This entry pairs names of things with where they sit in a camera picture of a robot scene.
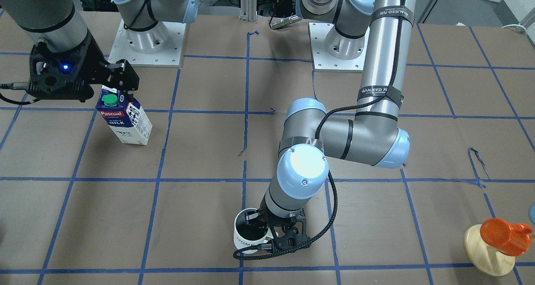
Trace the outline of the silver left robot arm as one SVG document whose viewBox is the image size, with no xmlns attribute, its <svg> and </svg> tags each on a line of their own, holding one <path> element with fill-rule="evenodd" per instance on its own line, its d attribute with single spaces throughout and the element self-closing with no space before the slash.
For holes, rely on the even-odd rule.
<svg viewBox="0 0 535 285">
<path fill-rule="evenodd" d="M 334 25 L 342 42 L 365 43 L 356 104 L 327 111 L 314 98 L 287 110 L 277 169 L 260 207 L 234 222 L 233 256 L 266 260 L 296 252 L 323 236 L 338 210 L 328 158 L 397 168 L 409 154 L 397 126 L 416 0 L 296 0 L 298 16 Z"/>
</svg>

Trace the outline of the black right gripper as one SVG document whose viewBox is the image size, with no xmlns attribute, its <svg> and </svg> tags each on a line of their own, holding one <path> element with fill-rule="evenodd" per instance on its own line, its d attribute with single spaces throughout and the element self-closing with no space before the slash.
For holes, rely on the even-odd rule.
<svg viewBox="0 0 535 285">
<path fill-rule="evenodd" d="M 94 37 L 85 37 L 75 48 L 52 53 L 48 45 L 34 45 L 29 58 L 28 93 L 44 100 L 91 99 L 92 84 L 104 84 L 126 95 L 132 102 L 140 78 L 126 59 L 109 64 Z"/>
</svg>

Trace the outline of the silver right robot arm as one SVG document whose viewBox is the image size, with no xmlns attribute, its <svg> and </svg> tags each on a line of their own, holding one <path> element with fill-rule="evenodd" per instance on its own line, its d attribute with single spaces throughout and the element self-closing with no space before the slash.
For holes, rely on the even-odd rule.
<svg viewBox="0 0 535 285">
<path fill-rule="evenodd" d="M 135 51 L 159 51 L 170 44 L 166 22 L 193 23 L 199 0 L 113 0 L 123 32 Z M 92 85 L 116 89 L 133 100 L 139 76 L 132 60 L 105 60 L 72 0 L 1 0 L 2 8 L 33 41 L 29 80 L 2 84 L 40 100 L 91 99 Z"/>
</svg>

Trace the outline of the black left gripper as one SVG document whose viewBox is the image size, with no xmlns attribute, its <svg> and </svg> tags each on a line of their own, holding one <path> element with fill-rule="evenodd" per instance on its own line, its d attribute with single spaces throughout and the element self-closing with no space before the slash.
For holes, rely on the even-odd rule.
<svg viewBox="0 0 535 285">
<path fill-rule="evenodd" d="M 275 231 L 276 227 L 280 227 L 280 233 L 282 234 L 281 237 L 274 236 L 270 241 L 272 247 L 269 252 L 282 252 L 284 250 L 294 252 L 296 251 L 294 247 L 302 245 L 310 239 L 306 234 L 306 215 L 304 209 L 297 211 L 291 218 L 281 218 L 273 214 L 270 210 L 267 213 L 270 230 Z M 246 225 L 259 229 L 268 228 L 268 223 L 260 211 L 247 211 Z"/>
</svg>

